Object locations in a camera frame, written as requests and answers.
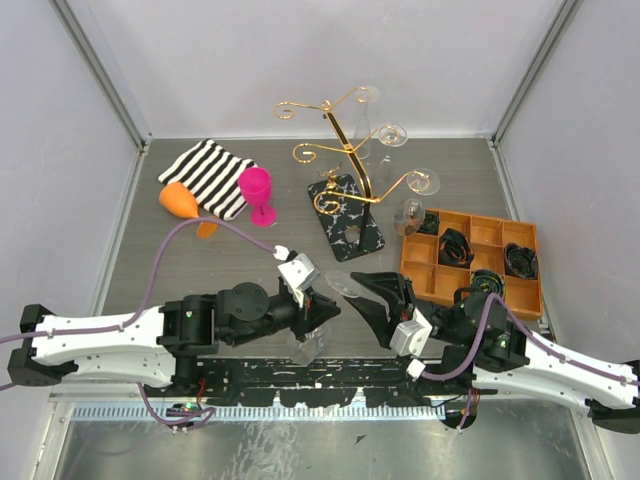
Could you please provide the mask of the clear stemless glass tumbler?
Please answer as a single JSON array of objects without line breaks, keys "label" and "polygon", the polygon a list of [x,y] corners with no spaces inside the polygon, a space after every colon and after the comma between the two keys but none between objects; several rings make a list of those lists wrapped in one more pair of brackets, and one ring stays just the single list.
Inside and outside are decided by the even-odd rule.
[{"label": "clear stemless glass tumbler", "polygon": [[329,270],[324,274],[324,282],[329,288],[326,297],[330,306],[337,308],[338,313],[326,319],[313,320],[313,329],[301,340],[293,333],[288,334],[286,341],[288,357],[297,365],[308,366],[326,349],[332,333],[330,321],[341,312],[340,301],[355,299],[363,294],[362,287],[343,270]]}]

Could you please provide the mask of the clear round wine glass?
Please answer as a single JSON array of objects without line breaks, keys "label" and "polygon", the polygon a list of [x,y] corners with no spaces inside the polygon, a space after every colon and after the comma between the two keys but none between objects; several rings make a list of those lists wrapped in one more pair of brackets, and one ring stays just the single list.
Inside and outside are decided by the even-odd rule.
[{"label": "clear round wine glass", "polygon": [[426,210],[421,197],[435,195],[441,186],[439,176],[427,168],[419,168],[406,175],[406,184],[414,196],[403,200],[394,214],[394,229],[400,236],[416,233],[423,225]]}]

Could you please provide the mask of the gold wine glass rack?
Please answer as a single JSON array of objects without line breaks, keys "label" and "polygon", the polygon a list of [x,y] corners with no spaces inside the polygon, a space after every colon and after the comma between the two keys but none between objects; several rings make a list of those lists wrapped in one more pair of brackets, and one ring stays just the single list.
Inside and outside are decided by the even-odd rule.
[{"label": "gold wine glass rack", "polygon": [[274,107],[274,114],[281,120],[288,120],[302,109],[315,110],[330,124],[339,142],[337,147],[317,143],[300,143],[292,151],[294,160],[301,164],[311,164],[321,150],[341,154],[351,164],[353,172],[348,174],[340,164],[320,169],[321,180],[307,187],[307,193],[334,258],[347,262],[381,250],[385,246],[384,237],[371,213],[371,206],[378,199],[373,193],[373,185],[359,149],[373,136],[354,142],[349,139],[341,126],[336,107],[353,96],[357,102],[368,104],[376,97],[376,91],[369,86],[351,89],[336,101],[325,100],[319,105],[283,101]]}]

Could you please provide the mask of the pink plastic wine glass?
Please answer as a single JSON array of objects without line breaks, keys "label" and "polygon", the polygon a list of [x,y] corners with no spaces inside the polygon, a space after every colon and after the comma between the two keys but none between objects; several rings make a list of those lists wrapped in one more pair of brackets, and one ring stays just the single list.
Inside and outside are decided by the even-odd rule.
[{"label": "pink plastic wine glass", "polygon": [[261,228],[273,225],[277,212],[271,205],[272,180],[269,172],[261,167],[246,169],[238,179],[244,200],[252,207],[251,222]]}]

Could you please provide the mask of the clear champagne flute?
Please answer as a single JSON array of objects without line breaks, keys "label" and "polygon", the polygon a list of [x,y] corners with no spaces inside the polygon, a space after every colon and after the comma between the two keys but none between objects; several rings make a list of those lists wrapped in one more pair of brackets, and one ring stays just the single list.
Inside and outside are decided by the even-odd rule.
[{"label": "clear champagne flute", "polygon": [[408,140],[408,132],[399,124],[385,124],[378,131],[378,140],[383,146],[382,156],[374,163],[374,186],[380,190],[386,188],[390,182],[392,153]]},{"label": "clear champagne flute", "polygon": [[370,155],[370,146],[366,139],[372,132],[369,119],[369,107],[379,98],[379,90],[370,85],[361,86],[356,94],[357,115],[352,144],[358,148],[357,154],[361,160]]}]

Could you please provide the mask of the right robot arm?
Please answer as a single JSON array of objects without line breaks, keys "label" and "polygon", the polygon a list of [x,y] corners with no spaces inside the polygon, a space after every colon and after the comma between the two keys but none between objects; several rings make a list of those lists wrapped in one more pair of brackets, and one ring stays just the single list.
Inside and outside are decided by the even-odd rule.
[{"label": "right robot arm", "polygon": [[522,324],[496,293],[462,287],[450,307],[419,305],[393,272],[353,272],[372,293],[350,304],[379,344],[404,359],[414,382],[444,390],[515,392],[584,411],[600,428],[639,431],[639,364],[612,363],[558,345]]}]

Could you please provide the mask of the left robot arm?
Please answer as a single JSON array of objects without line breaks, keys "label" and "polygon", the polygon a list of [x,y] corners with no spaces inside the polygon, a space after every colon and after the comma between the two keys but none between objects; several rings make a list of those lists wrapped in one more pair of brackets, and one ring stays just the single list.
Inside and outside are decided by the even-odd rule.
[{"label": "left robot arm", "polygon": [[296,296],[281,283],[269,295],[251,282],[188,295],[139,316],[62,317],[28,305],[7,371],[13,384],[25,387],[79,379],[141,383],[188,396],[200,384],[199,359],[217,354],[220,345],[237,347],[282,330],[305,340],[340,312],[334,300],[313,289]]}]

